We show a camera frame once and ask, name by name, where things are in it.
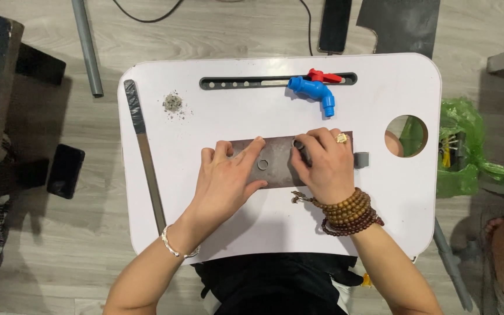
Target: hand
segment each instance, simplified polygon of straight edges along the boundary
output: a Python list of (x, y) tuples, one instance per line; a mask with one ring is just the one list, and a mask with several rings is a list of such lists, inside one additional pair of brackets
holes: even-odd
[(256, 190), (268, 182), (257, 180), (249, 183), (252, 166), (264, 148), (265, 141), (256, 137), (250, 145), (232, 156), (232, 145), (218, 141), (215, 150), (202, 149), (202, 166), (198, 175), (195, 195), (190, 206), (169, 229), (169, 240), (176, 235), (175, 250), (190, 253), (223, 222), (228, 220)]
[(337, 204), (355, 191), (351, 141), (348, 139), (342, 144), (336, 142), (335, 137), (340, 133), (339, 129), (328, 131), (319, 128), (295, 137), (309, 151), (312, 167), (309, 168), (301, 160), (296, 147), (293, 147), (291, 164), (312, 195), (322, 204)]

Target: red faucet handle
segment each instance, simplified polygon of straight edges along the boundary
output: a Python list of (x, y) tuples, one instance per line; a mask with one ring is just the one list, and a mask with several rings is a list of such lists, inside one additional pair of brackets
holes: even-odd
[(325, 74), (322, 71), (314, 70), (312, 68), (309, 71), (309, 77), (312, 81), (328, 82), (328, 83), (340, 83), (342, 82), (342, 77), (339, 75), (333, 75), (331, 73)]

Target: silver bangle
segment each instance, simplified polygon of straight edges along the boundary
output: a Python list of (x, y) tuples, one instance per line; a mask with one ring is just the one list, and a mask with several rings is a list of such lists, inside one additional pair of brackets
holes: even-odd
[[(172, 226), (172, 224), (171, 225), (167, 225), (165, 227), (165, 229), (162, 231), (161, 239), (164, 242), (164, 246), (166, 246), (166, 249), (168, 249), (169, 252), (171, 252), (174, 256), (179, 257), (180, 253), (178, 253), (177, 251), (173, 250), (172, 247), (170, 247), (169, 240), (166, 238), (166, 231), (168, 231), (169, 227), (171, 227), (171, 226)], [(191, 254), (184, 255), (184, 259), (190, 258), (190, 257), (193, 257), (193, 256), (197, 255), (200, 252), (199, 251), (200, 247), (201, 247), (201, 245), (198, 245), (198, 247), (196, 249), (194, 249), (194, 251)]]

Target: person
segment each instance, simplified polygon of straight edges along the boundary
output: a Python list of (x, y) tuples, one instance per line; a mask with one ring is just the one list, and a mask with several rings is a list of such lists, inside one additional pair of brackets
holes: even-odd
[[(338, 143), (340, 130), (315, 129), (299, 134), (312, 158), (301, 160), (296, 148), (291, 164), (313, 197), (323, 204), (346, 200), (355, 191), (351, 142)], [(218, 141), (204, 148), (195, 195), (182, 215), (168, 228), (172, 254), (161, 238), (155, 240), (120, 273), (112, 285), (103, 314), (155, 314), (159, 299), (184, 260), (258, 189), (247, 184), (262, 151), (261, 137), (234, 157), (231, 143)], [(378, 224), (352, 234), (374, 286), (395, 315), (442, 314), (425, 278)], [(347, 290), (362, 277), (348, 271), (355, 257), (321, 253), (266, 253), (226, 257), (194, 264), (205, 285), (202, 297), (215, 298), (210, 311), (223, 314), (346, 314)]]

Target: white table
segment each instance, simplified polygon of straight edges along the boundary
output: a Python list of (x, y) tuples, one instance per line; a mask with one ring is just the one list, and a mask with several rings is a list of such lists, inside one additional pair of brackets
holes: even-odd
[[(331, 86), (335, 116), (323, 119), (317, 101), (295, 97), (284, 87), (207, 91), (203, 77), (305, 75), (354, 72), (351, 86)], [(310, 129), (353, 131), (354, 151), (369, 152), (370, 165), (356, 170), (355, 184), (368, 192), (385, 229), (406, 254), (429, 245), (435, 217), (441, 77), (431, 60), (414, 53), (306, 58), (262, 58), (144, 62), (120, 80), (118, 105), (128, 195), (130, 235), (141, 253), (160, 234), (155, 223), (141, 154), (123, 82), (136, 82), (167, 224), (193, 197), (200, 149), (217, 140), (292, 136)], [(177, 91), (185, 119), (170, 119), (161, 106)], [(392, 155), (384, 144), (388, 123), (401, 115), (420, 118), (429, 142), (416, 156)], [(260, 190), (211, 235), (201, 253), (185, 263), (262, 252), (324, 252), (357, 255), (349, 238), (320, 230), (323, 214), (306, 204), (291, 204), (296, 188)], [(308, 192), (305, 187), (299, 190)]]

